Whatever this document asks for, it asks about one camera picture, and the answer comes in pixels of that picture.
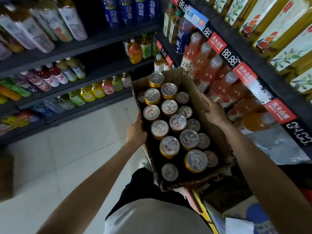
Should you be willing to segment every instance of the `red sign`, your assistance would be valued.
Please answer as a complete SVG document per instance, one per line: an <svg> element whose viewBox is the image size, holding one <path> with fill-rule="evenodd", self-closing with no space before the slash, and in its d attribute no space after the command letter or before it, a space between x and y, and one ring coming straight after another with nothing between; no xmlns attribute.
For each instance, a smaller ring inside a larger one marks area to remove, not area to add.
<svg viewBox="0 0 312 234"><path fill-rule="evenodd" d="M219 35L216 34L216 32L214 32L213 35L211 35L207 43L209 43L209 45L213 48L213 50L216 51L218 55L227 46L227 44L223 41L223 39Z"/></svg>
<svg viewBox="0 0 312 234"><path fill-rule="evenodd" d="M157 48L158 48L159 51L162 50L162 45L161 45L161 43L159 42L159 40L157 40L156 46L157 46Z"/></svg>
<svg viewBox="0 0 312 234"><path fill-rule="evenodd" d="M253 72L253 70L250 69L250 67L244 62L241 62L237 67L235 67L233 72L246 86L258 78L255 72Z"/></svg>
<svg viewBox="0 0 312 234"><path fill-rule="evenodd" d="M180 0L170 0L170 1L173 2L177 6Z"/></svg>
<svg viewBox="0 0 312 234"><path fill-rule="evenodd" d="M275 121L279 124L284 124L297 118L295 114L293 114L278 98L264 104L264 107L272 114Z"/></svg>
<svg viewBox="0 0 312 234"><path fill-rule="evenodd" d="M173 64L174 61L170 58L169 55L167 55L167 57L166 57L166 62L167 62L168 65L171 67L171 65Z"/></svg>

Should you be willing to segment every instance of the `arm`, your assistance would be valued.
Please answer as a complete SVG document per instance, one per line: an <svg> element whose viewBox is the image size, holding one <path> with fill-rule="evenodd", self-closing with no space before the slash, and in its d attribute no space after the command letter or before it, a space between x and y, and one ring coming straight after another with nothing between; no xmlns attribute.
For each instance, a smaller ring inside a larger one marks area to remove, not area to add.
<svg viewBox="0 0 312 234"><path fill-rule="evenodd" d="M224 132L240 169L278 233L310 233L312 207L285 173L225 116L223 108L205 95L207 120Z"/></svg>
<svg viewBox="0 0 312 234"><path fill-rule="evenodd" d="M137 121L128 130L126 144L66 197L37 234L83 233L101 208L127 161L145 142L146 137L138 113Z"/></svg>

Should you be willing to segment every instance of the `open cardboard box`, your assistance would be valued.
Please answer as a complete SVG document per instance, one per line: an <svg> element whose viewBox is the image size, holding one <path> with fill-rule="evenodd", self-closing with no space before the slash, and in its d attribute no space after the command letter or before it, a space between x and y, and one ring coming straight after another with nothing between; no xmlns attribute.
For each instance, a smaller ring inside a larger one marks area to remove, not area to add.
<svg viewBox="0 0 312 234"><path fill-rule="evenodd" d="M203 100L200 92L197 90L191 78L189 78L186 75L186 72L180 68L163 71L162 73L165 76L166 83L174 83L178 87L178 92L183 91L190 95L189 106L193 109L193 116L191 118L197 119L201 124L201 129L198 133L205 133L209 136L211 143L207 150L214 151L219 158L219 163L216 167L206 168L201 173L192 173L184 166L184 157L187 152L182 148L182 146L180 146L178 155L173 159L169 160L162 156L159 151L160 140L157 140L152 136L151 123L145 120L145 118L142 116L142 112L146 107L146 104L137 100L137 96L141 91L146 91L149 89L148 78L144 77L134 81L132 92L135 96L135 102L138 106L143 121L143 128L148 132L147 140L145 142L148 158L152 164L153 172L159 187L162 191L168 191L178 187L185 187L207 181L208 179L220 174L227 168L233 166L234 161L232 158L231 149L229 148L222 131L219 129L219 127L208 122L205 116L202 114L202 111L207 111L209 107ZM161 116L161 120L169 123L169 118L166 118L163 115ZM179 140L180 134L169 131L168 135L174 136ZM179 170L179 176L173 182L166 181L161 175L162 166L168 162L175 164Z"/></svg>

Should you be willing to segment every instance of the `tile floor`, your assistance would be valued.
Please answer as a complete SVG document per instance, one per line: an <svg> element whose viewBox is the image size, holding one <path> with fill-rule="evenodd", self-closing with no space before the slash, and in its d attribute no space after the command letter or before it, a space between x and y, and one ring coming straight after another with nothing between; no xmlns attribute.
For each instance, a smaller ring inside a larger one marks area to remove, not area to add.
<svg viewBox="0 0 312 234"><path fill-rule="evenodd" d="M77 185L125 144L137 111L132 97L11 144L15 196L0 203L0 232L35 233ZM106 215L144 156L140 148L131 157L85 233L103 233Z"/></svg>

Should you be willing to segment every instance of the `can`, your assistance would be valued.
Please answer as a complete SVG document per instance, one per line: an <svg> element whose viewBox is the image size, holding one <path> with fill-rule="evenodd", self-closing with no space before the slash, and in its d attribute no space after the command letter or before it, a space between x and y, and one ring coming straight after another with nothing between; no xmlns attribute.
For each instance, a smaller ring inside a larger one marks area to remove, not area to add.
<svg viewBox="0 0 312 234"><path fill-rule="evenodd" d="M181 132L186 128L186 118L180 114L173 115L169 120L169 125L173 132Z"/></svg>
<svg viewBox="0 0 312 234"><path fill-rule="evenodd" d="M165 83L165 76L160 72L154 72L148 76L150 88L159 89Z"/></svg>
<svg viewBox="0 0 312 234"><path fill-rule="evenodd" d="M143 110L143 116L150 123L157 121L160 119L160 109L156 105L148 105Z"/></svg>
<svg viewBox="0 0 312 234"><path fill-rule="evenodd" d="M197 147L199 149L208 148L210 145L210 138L208 137L208 135L206 135L204 133L198 133L198 136L199 136L199 143L198 143Z"/></svg>
<svg viewBox="0 0 312 234"><path fill-rule="evenodd" d="M155 139L162 140L168 134L169 126L167 122L157 120L151 125L151 132Z"/></svg>
<svg viewBox="0 0 312 234"><path fill-rule="evenodd" d="M170 99L166 100L161 104L161 110L166 117L171 117L178 113L177 102Z"/></svg>
<svg viewBox="0 0 312 234"><path fill-rule="evenodd" d="M182 106L179 109L179 114L189 119L193 115L193 110L189 106Z"/></svg>
<svg viewBox="0 0 312 234"><path fill-rule="evenodd" d="M204 154L206 155L208 161L207 167L214 168L216 165L218 165L219 159L216 153L210 150L206 150L204 151Z"/></svg>
<svg viewBox="0 0 312 234"><path fill-rule="evenodd" d="M196 119L188 119L187 129L193 130L196 133L200 130L200 123Z"/></svg>
<svg viewBox="0 0 312 234"><path fill-rule="evenodd" d="M172 163L166 163L161 169L161 175L166 181L172 182L179 176L179 170Z"/></svg>
<svg viewBox="0 0 312 234"><path fill-rule="evenodd" d="M192 149L195 149L198 145L199 136L193 130L184 130L180 134L180 142L183 149L185 149L186 151L190 151Z"/></svg>
<svg viewBox="0 0 312 234"><path fill-rule="evenodd" d="M160 103L160 92L157 89L149 89L144 93L144 102L146 105L157 105Z"/></svg>
<svg viewBox="0 0 312 234"><path fill-rule="evenodd" d="M144 101L144 94L145 94L145 91L141 91L141 92L138 94L138 96L137 96L138 101L141 102L141 103L144 103L144 102L145 102L145 101Z"/></svg>
<svg viewBox="0 0 312 234"><path fill-rule="evenodd" d="M165 83L161 87L161 96L164 99L176 100L176 98L177 98L177 86L173 83Z"/></svg>
<svg viewBox="0 0 312 234"><path fill-rule="evenodd" d="M180 150L180 143L173 136L167 136L161 140L159 150L164 157L172 159L178 154Z"/></svg>
<svg viewBox="0 0 312 234"><path fill-rule="evenodd" d="M206 155L194 149L189 151L184 157L184 165L186 169L193 173L200 173L207 167L208 161Z"/></svg>
<svg viewBox="0 0 312 234"><path fill-rule="evenodd" d="M185 104L188 104L189 101L190 101L190 96L187 93L180 92L177 94L177 102L178 103L185 105Z"/></svg>

